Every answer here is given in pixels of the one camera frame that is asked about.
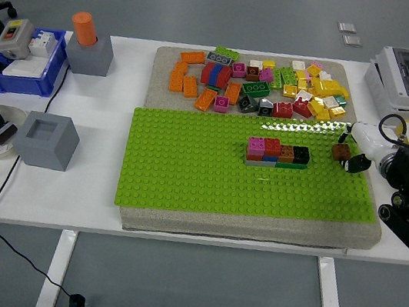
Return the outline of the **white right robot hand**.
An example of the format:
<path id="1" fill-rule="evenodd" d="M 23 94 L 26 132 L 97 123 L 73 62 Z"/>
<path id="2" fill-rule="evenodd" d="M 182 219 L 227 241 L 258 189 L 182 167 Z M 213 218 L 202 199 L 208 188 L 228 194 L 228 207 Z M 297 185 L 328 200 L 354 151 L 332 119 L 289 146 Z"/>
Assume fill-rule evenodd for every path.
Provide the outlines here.
<path id="1" fill-rule="evenodd" d="M 348 160 L 340 160 L 339 162 L 345 171 L 350 173 L 363 172 L 369 169 L 374 162 L 381 176 L 386 178 L 387 171 L 397 153 L 397 146 L 385 139 L 378 127 L 363 122 L 347 125 L 338 139 L 338 144 L 344 143 L 348 135 L 351 135 L 356 141 L 362 154 Z"/>

